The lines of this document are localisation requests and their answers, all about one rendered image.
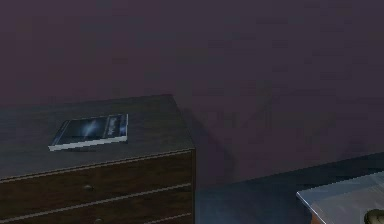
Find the dark brown chest of drawers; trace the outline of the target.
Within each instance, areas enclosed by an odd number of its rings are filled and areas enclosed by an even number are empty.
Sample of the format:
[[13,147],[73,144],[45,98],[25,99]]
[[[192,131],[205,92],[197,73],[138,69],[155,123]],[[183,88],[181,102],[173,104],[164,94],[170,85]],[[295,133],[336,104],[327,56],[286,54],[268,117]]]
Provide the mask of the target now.
[[[126,141],[49,150],[64,121],[109,114]],[[195,179],[170,95],[0,109],[0,224],[194,224]]]

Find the dark blue book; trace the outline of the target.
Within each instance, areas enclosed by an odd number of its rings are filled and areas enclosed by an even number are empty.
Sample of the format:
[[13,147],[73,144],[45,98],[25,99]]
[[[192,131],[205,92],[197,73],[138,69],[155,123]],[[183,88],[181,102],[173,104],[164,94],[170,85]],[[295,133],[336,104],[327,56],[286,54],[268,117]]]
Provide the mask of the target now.
[[128,114],[66,120],[55,134],[50,151],[69,150],[128,139]]

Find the dark olive round object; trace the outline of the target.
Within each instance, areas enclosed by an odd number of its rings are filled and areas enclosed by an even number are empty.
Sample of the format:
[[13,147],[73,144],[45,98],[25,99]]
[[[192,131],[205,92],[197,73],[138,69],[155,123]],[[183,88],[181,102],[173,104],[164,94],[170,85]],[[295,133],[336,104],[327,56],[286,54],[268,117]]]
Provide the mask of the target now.
[[384,224],[384,210],[372,209],[364,215],[365,224]]

